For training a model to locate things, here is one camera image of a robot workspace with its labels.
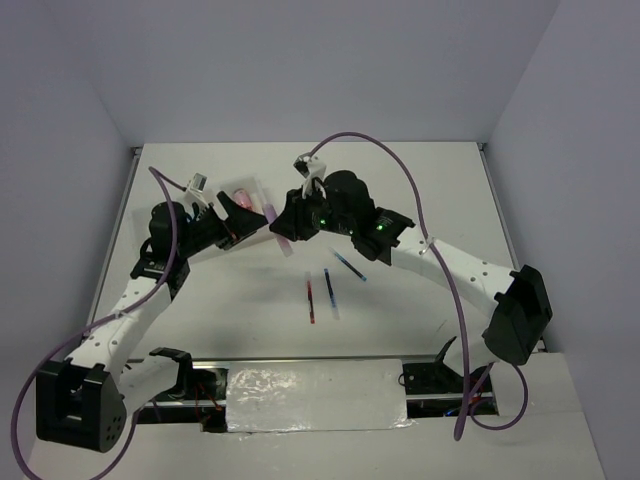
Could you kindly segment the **purple highlighter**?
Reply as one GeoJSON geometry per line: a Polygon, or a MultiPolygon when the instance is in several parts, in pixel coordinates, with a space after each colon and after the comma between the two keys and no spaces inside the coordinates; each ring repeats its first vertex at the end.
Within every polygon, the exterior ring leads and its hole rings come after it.
{"type": "Polygon", "coordinates": [[[274,224],[275,224],[275,222],[277,220],[277,217],[278,217],[275,207],[271,203],[266,202],[263,205],[263,212],[264,212],[264,215],[265,215],[265,217],[267,219],[267,222],[268,222],[268,225],[269,225],[269,229],[275,235],[275,239],[276,239],[276,241],[277,241],[277,243],[278,243],[283,255],[285,257],[290,257],[293,254],[293,250],[292,250],[292,247],[291,247],[291,245],[289,243],[289,240],[280,233],[280,231],[277,229],[277,227],[274,226],[274,224]]]}

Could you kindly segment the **pink glue stick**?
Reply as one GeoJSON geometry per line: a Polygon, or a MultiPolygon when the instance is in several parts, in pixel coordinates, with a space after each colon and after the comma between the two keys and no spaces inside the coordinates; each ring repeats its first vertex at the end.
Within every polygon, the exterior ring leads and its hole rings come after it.
{"type": "Polygon", "coordinates": [[[249,211],[254,210],[254,205],[253,205],[251,196],[245,189],[243,188],[236,189],[233,193],[233,199],[235,203],[241,206],[242,208],[249,211]]]}

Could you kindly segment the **red gel pen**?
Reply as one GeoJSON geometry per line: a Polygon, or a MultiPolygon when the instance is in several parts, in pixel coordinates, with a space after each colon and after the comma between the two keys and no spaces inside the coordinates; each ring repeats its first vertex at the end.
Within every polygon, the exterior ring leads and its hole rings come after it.
{"type": "Polygon", "coordinates": [[[311,273],[308,271],[305,272],[305,285],[306,285],[307,301],[308,301],[308,307],[309,307],[310,324],[315,325],[316,317],[315,317],[315,309],[314,309],[312,279],[311,279],[311,273]]]}

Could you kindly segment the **light blue gel pen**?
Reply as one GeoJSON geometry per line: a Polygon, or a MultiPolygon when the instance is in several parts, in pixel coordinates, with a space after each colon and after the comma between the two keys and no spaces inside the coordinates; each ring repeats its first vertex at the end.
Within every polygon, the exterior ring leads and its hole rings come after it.
{"type": "Polygon", "coordinates": [[[328,250],[332,253],[332,255],[340,261],[346,268],[348,268],[351,272],[353,272],[361,281],[366,282],[367,277],[353,265],[346,257],[340,254],[337,250],[332,247],[328,247],[328,250]]]}

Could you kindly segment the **dark blue gel pen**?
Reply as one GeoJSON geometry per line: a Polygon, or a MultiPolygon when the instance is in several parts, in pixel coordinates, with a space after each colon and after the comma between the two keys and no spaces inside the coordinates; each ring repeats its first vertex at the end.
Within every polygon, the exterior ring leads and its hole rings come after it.
{"type": "Polygon", "coordinates": [[[332,282],[331,282],[331,276],[330,276],[330,272],[329,272],[328,268],[324,268],[324,278],[325,278],[325,284],[326,284],[327,293],[328,293],[328,297],[329,297],[332,316],[333,316],[333,318],[335,320],[339,320],[340,319],[339,310],[338,310],[338,307],[337,307],[335,292],[334,292],[334,289],[333,289],[333,285],[332,285],[332,282]]]}

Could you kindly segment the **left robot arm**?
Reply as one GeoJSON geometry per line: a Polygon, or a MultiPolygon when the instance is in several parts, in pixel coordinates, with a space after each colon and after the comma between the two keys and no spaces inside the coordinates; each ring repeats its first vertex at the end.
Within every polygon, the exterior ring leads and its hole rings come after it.
{"type": "Polygon", "coordinates": [[[125,420],[158,394],[189,396],[196,374],[189,353],[158,347],[128,364],[153,322],[171,305],[195,254],[215,246],[228,250],[266,226],[260,213],[226,193],[213,205],[187,213],[178,202],[156,205],[149,236],[130,279],[105,323],[96,322],[84,341],[63,360],[48,360],[36,375],[36,434],[39,439],[97,452],[111,450],[125,420]]]}

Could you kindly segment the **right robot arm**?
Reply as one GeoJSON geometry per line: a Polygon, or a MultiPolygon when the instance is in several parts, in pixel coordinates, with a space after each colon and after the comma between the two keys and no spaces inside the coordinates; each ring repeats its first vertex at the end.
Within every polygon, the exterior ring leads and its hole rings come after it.
{"type": "Polygon", "coordinates": [[[487,318],[449,340],[438,354],[436,383],[457,391],[490,363],[525,365],[552,318],[541,273],[491,264],[427,237],[408,217],[375,205],[366,184],[347,170],[289,191],[273,233],[307,241],[321,231],[345,235],[370,261],[413,272],[444,288],[487,318]]]}

